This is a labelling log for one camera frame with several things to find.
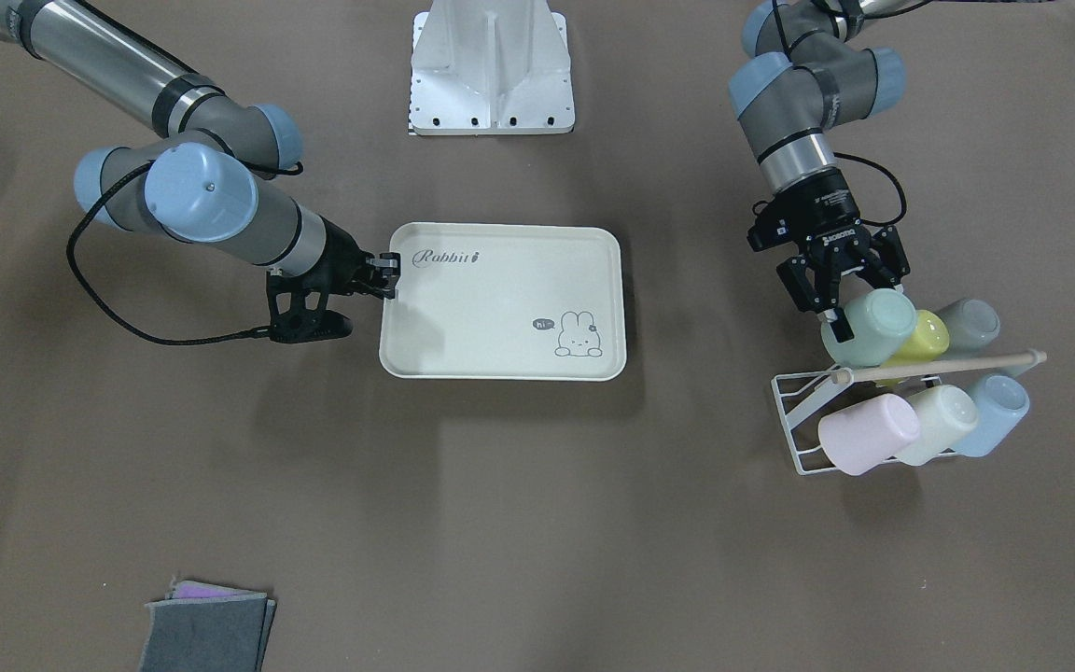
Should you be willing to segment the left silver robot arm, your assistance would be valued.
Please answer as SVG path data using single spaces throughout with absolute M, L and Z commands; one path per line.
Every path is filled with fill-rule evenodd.
M 861 215 L 827 132 L 895 106 L 907 72 L 891 49 L 850 47 L 870 24 L 900 14 L 904 1 L 764 1 L 747 17 L 749 61 L 731 77 L 734 114 L 771 199 L 754 208 L 754 251 L 792 244 L 777 264 L 794 305 L 822 315 L 837 342 L 852 340 L 840 302 L 842 277 L 895 288 L 911 271 L 895 218 Z

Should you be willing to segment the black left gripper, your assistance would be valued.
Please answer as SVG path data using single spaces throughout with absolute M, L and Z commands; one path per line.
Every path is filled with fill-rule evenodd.
M 841 277 L 852 273 L 873 288 L 895 288 L 912 271 L 897 226 L 870 234 L 837 167 L 758 203 L 747 242 L 756 252 L 796 246 L 796 255 L 776 264 L 776 275 L 799 311 L 825 315 L 836 342 L 855 337 L 840 303 Z

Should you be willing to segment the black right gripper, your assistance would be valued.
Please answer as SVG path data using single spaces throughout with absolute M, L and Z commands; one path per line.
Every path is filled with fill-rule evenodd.
M 322 217 L 300 217 L 299 235 L 266 277 L 272 323 L 268 337 L 278 343 L 345 339 L 353 323 L 328 309 L 331 295 L 368 294 L 392 301 L 401 276 L 401 255 L 377 256 L 359 248 L 350 234 Z

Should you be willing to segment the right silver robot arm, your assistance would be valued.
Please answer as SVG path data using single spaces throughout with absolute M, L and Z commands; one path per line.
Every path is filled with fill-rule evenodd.
M 102 147 L 74 171 L 84 217 L 64 243 L 78 285 L 111 320 L 119 317 L 78 268 L 92 221 L 225 252 L 266 272 L 266 325 L 221 342 L 278 343 L 349 337 L 333 295 L 392 301 L 401 256 L 371 254 L 333 221 L 273 185 L 302 170 L 301 132 L 273 104 L 242 106 L 212 78 L 85 1 L 0 1 L 0 41 L 102 95 L 156 133 L 145 147 Z

